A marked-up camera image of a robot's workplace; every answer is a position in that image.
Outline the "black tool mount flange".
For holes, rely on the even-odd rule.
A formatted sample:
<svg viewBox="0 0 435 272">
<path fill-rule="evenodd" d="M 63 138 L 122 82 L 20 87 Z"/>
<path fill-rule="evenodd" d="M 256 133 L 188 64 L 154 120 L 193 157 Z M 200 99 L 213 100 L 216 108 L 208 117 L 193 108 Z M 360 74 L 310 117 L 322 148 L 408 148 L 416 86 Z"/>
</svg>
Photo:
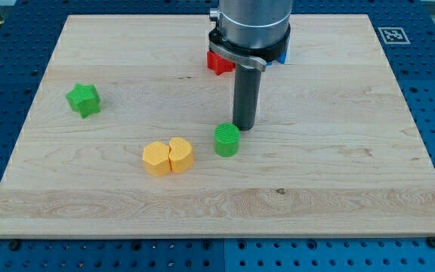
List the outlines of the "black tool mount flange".
<svg viewBox="0 0 435 272">
<path fill-rule="evenodd" d="M 267 63 L 280 57 L 288 48 L 291 26 L 288 24 L 285 35 L 274 45 L 265 48 L 245 48 L 234 45 L 219 32 L 216 26 L 209 34 L 209 50 L 236 65 L 242 65 L 264 72 Z"/>
</svg>

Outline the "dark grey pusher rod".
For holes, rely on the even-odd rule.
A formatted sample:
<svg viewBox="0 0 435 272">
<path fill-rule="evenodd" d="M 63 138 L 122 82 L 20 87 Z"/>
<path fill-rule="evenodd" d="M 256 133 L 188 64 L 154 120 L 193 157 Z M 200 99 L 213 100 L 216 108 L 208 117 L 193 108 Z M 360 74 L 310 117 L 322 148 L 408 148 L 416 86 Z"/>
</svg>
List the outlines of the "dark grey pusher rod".
<svg viewBox="0 0 435 272">
<path fill-rule="evenodd" d="M 255 124 L 261 71 L 236 65 L 233 94 L 233 124 L 240 131 L 248 131 Z"/>
</svg>

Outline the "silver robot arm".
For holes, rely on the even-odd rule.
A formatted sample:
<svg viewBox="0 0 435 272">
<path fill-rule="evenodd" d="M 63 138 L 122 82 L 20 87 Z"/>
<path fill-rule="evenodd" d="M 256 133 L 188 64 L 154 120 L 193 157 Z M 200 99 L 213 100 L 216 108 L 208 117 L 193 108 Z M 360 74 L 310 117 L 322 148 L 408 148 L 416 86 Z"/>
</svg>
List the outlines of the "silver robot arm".
<svg viewBox="0 0 435 272">
<path fill-rule="evenodd" d="M 233 124 L 241 131 L 255 125 L 261 74 L 288 49 L 292 5 L 292 0 L 220 0 L 209 11 L 215 27 L 208 48 L 236 65 Z"/>
</svg>

